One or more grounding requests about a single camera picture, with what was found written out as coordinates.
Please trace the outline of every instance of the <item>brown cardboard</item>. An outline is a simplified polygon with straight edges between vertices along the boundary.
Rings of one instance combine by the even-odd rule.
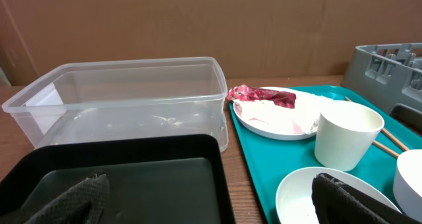
[[[0,0],[0,67],[15,86],[27,85],[38,77],[4,0]]]
[[[227,77],[342,74],[356,45],[422,42],[420,0],[3,1],[37,76],[193,56],[215,57]]]

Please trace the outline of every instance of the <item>gray plastic crate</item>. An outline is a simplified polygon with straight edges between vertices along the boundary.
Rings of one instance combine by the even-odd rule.
[[[357,46],[342,86],[422,128],[422,43]]]

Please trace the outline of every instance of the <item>teal tray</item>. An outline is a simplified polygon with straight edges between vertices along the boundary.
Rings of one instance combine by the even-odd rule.
[[[385,120],[385,128],[410,149],[422,148],[420,136],[351,90],[339,86],[300,86],[292,89],[336,100],[345,100],[344,97],[347,96],[352,101],[378,112]],[[232,103],[229,106],[262,211],[269,223],[279,223],[276,191],[282,179],[303,167],[322,166],[314,155],[315,137],[299,141],[265,138],[245,128],[237,120]],[[401,150],[382,133],[377,136],[377,141],[401,153]],[[392,191],[395,172],[396,160],[379,148],[371,146],[356,168],[348,173],[368,182],[397,205]]]

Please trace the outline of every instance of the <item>white cup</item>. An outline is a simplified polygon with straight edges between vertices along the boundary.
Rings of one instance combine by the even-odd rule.
[[[350,171],[383,127],[384,119],[374,110],[354,102],[333,101],[320,114],[315,157],[325,167]]]

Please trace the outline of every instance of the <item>white bowl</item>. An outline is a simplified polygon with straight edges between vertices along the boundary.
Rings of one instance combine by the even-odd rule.
[[[400,212],[381,192],[353,175],[325,167],[306,167],[286,176],[277,189],[276,209],[282,224],[318,223],[311,195],[312,181],[319,173],[327,173]]]
[[[422,222],[422,150],[410,150],[397,159],[393,193],[409,217]]]
[[[277,91],[281,91],[281,92],[291,92],[294,93],[296,95],[303,93],[297,90],[292,90],[289,88],[279,88],[279,87],[262,87],[263,89],[269,89],[269,90],[277,90]],[[315,129],[311,134],[305,134],[305,133],[301,133],[301,134],[284,134],[281,132],[276,132],[274,130],[270,130],[268,129],[267,126],[263,126],[260,123],[257,123],[256,121],[251,122],[251,121],[246,121],[245,119],[242,119],[241,116],[239,116],[239,112],[236,109],[235,105],[233,105],[233,110],[235,111],[236,117],[237,119],[239,119],[240,123],[247,129],[249,129],[250,131],[264,136],[266,138],[272,138],[272,139],[276,139],[276,140],[286,140],[286,141],[293,141],[293,140],[302,140],[302,139],[306,139],[306,138],[310,138],[312,136],[314,136],[317,133],[317,130]]]

